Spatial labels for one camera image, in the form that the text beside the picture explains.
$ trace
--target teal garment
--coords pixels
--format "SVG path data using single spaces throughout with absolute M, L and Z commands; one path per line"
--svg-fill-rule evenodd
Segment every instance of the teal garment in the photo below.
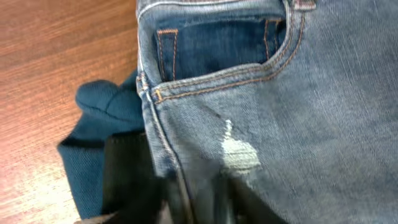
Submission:
M 115 133 L 143 131 L 137 72 L 121 85 L 105 80 L 79 87 L 76 103 L 83 114 L 70 135 L 58 145 L 73 199 L 81 218 L 101 215 L 104 142 Z

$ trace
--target table surface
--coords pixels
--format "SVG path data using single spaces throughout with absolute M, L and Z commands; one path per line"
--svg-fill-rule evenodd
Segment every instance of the table surface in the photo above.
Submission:
M 1 0 L 0 223 L 78 219 L 56 145 L 84 82 L 137 65 L 135 0 Z

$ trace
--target distressed patch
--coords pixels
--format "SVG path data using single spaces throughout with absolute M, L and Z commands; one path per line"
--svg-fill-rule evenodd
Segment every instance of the distressed patch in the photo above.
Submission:
M 261 165 L 257 151 L 248 142 L 232 138 L 230 120 L 226 120 L 226 131 L 221 145 L 224 149 L 224 164 L 228 170 L 247 174 L 254 167 Z

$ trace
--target jeans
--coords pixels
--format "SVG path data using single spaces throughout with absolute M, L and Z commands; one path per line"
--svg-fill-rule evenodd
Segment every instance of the jeans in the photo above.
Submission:
M 398 1 L 141 0 L 137 18 L 175 223 L 398 223 Z

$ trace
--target waistband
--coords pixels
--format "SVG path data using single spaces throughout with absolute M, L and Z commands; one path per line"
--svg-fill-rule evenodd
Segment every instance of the waistband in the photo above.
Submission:
M 137 0 L 136 15 L 137 20 L 143 13 L 152 7 L 162 4 L 200 6 L 210 4 L 223 4 L 227 2 L 249 2 L 250 0 Z M 296 10 L 312 10 L 316 8 L 316 0 L 288 0 L 290 5 Z

